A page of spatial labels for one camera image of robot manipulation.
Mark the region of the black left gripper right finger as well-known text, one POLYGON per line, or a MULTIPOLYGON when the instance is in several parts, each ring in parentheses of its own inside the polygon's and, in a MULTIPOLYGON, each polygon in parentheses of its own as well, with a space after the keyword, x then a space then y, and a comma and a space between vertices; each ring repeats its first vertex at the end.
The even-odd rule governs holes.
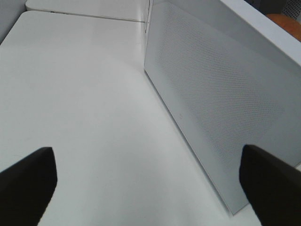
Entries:
POLYGON ((239 182, 261 225, 301 224, 299 170, 255 145, 244 145, 239 182))

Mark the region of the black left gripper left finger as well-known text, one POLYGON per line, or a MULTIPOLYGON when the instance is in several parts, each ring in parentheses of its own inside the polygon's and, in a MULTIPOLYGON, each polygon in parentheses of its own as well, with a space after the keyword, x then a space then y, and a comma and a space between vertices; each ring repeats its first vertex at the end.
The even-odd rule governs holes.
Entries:
POLYGON ((0 224, 39 224, 57 186, 52 147, 42 147, 0 173, 0 224))

